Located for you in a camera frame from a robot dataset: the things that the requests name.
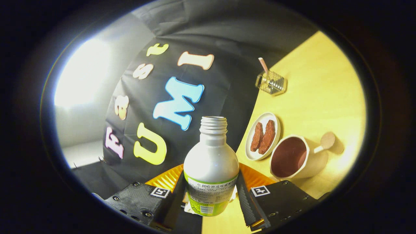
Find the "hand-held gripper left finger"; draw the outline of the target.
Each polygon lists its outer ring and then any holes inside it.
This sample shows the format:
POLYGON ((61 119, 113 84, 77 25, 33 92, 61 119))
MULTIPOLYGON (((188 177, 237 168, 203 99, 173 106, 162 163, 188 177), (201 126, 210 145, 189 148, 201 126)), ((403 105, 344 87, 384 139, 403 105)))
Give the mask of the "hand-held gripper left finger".
POLYGON ((106 204, 140 225, 170 232, 181 212, 185 190, 180 164, 147 182, 129 184, 106 199, 106 204))

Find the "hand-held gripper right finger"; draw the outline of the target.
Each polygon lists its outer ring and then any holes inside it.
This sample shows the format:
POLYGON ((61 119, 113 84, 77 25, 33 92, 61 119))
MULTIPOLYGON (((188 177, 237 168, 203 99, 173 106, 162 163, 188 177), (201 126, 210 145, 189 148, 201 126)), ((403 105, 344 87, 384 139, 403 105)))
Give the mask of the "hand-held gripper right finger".
POLYGON ((236 188, 244 221, 251 231, 277 229, 318 206, 315 199, 288 180, 276 182, 240 163, 236 188))

